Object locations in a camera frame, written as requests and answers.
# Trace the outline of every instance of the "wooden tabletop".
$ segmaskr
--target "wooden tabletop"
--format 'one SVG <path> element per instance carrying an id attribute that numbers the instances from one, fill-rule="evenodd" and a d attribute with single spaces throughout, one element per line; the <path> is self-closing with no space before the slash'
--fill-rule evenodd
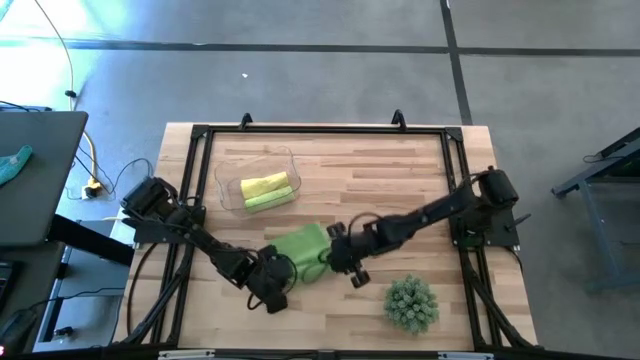
<path id="1" fill-rule="evenodd" d="M 191 123 L 169 123 L 156 169 L 180 187 Z M 470 171 L 495 165 L 484 126 L 463 127 Z M 233 245 L 261 248 L 269 240 L 308 223 L 348 223 L 356 214 L 402 214 L 448 193 L 440 140 L 430 135 L 366 134 L 217 134 L 209 167 L 204 205 L 205 227 Z M 287 146 L 302 178 L 294 202 L 239 219 L 220 205 L 214 177 L 222 161 L 246 159 Z M 191 191 L 199 170 L 196 156 Z M 129 280 L 144 248 L 136 252 Z M 158 296 L 167 246 L 159 245 L 141 271 L 133 298 L 134 326 Z M 527 294 L 518 263 L 504 249 L 487 248 L 487 261 L 497 303 L 520 333 L 535 343 Z M 263 307 L 246 308 L 249 292 L 228 284 L 208 257 L 197 251 L 189 281 L 179 346 L 210 348 L 470 350 L 471 333 L 460 261 L 451 245 L 447 221 L 425 228 L 398 251 L 365 259 L 371 282 L 354 289 L 348 276 L 326 275 L 313 285 L 296 287 L 289 308 L 274 315 Z M 383 316 L 383 299 L 394 279 L 414 274 L 431 284 L 438 297 L 440 319 L 429 332 L 412 336 Z M 483 334 L 489 341 L 486 313 L 479 306 Z M 164 336 L 173 311 L 167 312 Z M 126 306 L 114 340 L 125 337 Z"/>

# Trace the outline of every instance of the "gray floor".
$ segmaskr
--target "gray floor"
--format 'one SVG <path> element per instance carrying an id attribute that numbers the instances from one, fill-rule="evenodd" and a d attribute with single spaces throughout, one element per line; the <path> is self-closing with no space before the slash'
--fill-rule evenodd
<path id="1" fill-rule="evenodd" d="M 446 45 L 435 0 L 42 3 L 63 34 L 76 38 Z M 637 1 L 450 3 L 461 46 L 640 47 Z M 15 7 L 0 35 L 50 35 L 29 4 Z M 264 122 L 385 123 L 401 108 L 411 123 L 460 124 L 448 55 L 75 50 L 72 57 L 82 87 L 78 109 L 90 114 L 87 129 L 112 177 L 131 159 L 155 160 L 168 121 L 239 121 L 250 111 Z M 61 49 L 0 47 L 0 58 L 17 69 L 0 84 L 0 99 L 64 109 Z M 520 234 L 540 344 L 638 357 L 640 288 L 585 293 L 585 282 L 602 270 L 584 207 L 577 194 L 558 201 L 549 193 L 585 168 L 583 155 L 638 126 L 638 59 L 464 56 L 462 70 L 474 124 L 490 127 L 498 163 L 520 192 L 515 211 L 533 213 Z M 86 182 L 83 171 L 71 172 L 72 196 Z M 118 190 L 145 172 L 142 164 L 127 170 Z M 116 210 L 117 202 L 105 200 L 63 198 L 59 207 L 82 219 Z"/>

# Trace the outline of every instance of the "clear plastic container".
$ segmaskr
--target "clear plastic container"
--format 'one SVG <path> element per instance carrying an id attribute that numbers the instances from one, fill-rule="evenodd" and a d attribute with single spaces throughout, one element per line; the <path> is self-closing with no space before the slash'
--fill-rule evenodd
<path id="1" fill-rule="evenodd" d="M 294 201 L 302 185 L 293 154 L 285 146 L 254 158 L 225 161 L 216 167 L 215 177 L 222 207 L 241 217 Z"/>

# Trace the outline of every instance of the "green plant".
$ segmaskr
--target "green plant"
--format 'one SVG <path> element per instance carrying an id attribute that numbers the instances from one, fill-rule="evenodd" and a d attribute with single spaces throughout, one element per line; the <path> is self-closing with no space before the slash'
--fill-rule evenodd
<path id="1" fill-rule="evenodd" d="M 436 295 L 429 285 L 412 275 L 393 281 L 384 309 L 389 320 L 413 335 L 426 332 L 440 315 Z"/>

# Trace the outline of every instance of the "black desk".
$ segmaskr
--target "black desk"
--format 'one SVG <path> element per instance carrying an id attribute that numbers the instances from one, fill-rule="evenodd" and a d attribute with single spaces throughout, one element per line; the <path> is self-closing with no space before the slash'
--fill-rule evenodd
<path id="1" fill-rule="evenodd" d="M 21 263 L 0 309 L 0 324 L 16 310 L 49 298 L 65 244 L 131 263 L 130 247 L 54 214 L 87 118 L 85 112 L 0 112 L 0 156 L 23 145 L 33 148 L 18 176 L 0 187 L 0 259 Z M 36 341 L 44 310 L 37 308 L 39 319 L 25 351 Z"/>

